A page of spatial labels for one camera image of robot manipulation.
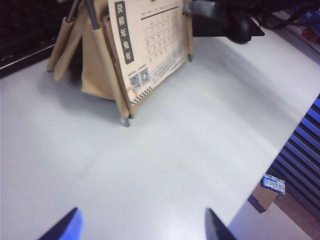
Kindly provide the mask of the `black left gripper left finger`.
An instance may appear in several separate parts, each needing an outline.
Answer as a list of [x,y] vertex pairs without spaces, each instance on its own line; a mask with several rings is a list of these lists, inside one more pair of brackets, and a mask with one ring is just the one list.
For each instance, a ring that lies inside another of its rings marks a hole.
[[82,232],[82,212],[75,207],[45,232],[39,240],[80,240]]

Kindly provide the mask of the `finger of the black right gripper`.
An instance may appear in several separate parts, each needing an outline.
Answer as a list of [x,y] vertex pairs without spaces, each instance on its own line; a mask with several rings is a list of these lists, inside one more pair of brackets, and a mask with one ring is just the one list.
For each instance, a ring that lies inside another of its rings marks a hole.
[[216,22],[227,21],[227,7],[224,3],[210,0],[195,0],[185,3],[183,14],[211,19]]

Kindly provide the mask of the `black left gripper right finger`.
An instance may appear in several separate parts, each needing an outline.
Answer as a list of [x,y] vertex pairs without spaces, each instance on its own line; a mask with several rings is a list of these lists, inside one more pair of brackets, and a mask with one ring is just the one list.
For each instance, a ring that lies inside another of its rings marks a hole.
[[204,225],[207,240],[236,240],[211,208],[205,209]]

